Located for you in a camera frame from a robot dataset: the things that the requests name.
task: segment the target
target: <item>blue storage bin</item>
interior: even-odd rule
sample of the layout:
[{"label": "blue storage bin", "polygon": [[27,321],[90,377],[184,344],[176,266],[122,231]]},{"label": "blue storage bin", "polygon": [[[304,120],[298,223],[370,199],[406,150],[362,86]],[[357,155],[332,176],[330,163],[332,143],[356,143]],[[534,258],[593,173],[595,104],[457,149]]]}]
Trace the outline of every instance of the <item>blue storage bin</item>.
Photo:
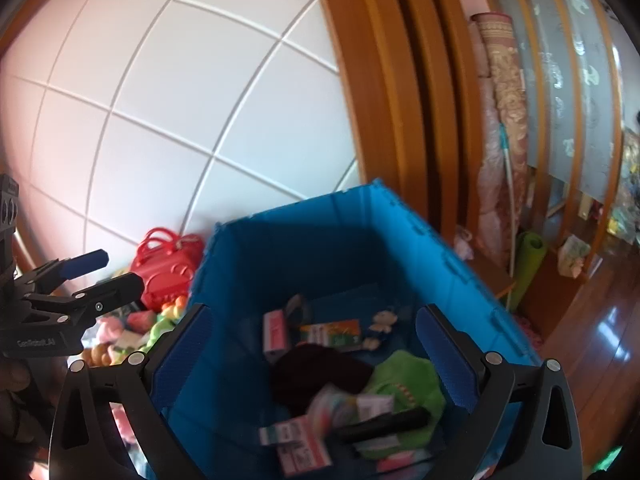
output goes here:
[{"label": "blue storage bin", "polygon": [[[278,479],[273,449],[258,428],[287,418],[271,401],[262,355],[262,315],[302,293],[314,322],[359,318],[366,328],[379,310],[398,314],[392,337],[377,352],[356,352],[372,364],[398,348],[426,356],[415,313],[435,303],[483,351],[514,364],[541,363],[491,293],[423,220],[375,182],[305,200],[220,226],[193,283],[191,303],[211,309],[214,330],[174,406],[165,416],[188,453],[211,479]],[[496,461],[517,414],[510,406],[486,464]],[[444,441],[462,410],[449,406]],[[315,478],[375,477],[374,463],[349,452]],[[421,478],[428,465],[415,467]]]}]

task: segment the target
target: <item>white tiled wall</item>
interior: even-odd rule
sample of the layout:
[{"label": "white tiled wall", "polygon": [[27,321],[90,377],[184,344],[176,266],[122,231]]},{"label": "white tiled wall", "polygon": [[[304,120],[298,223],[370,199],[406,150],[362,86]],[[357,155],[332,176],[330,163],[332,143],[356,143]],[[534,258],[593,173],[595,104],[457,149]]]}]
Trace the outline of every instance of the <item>white tiled wall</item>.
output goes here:
[{"label": "white tiled wall", "polygon": [[151,227],[358,184],[318,0],[50,0],[2,60],[0,126],[44,255],[108,270]]}]

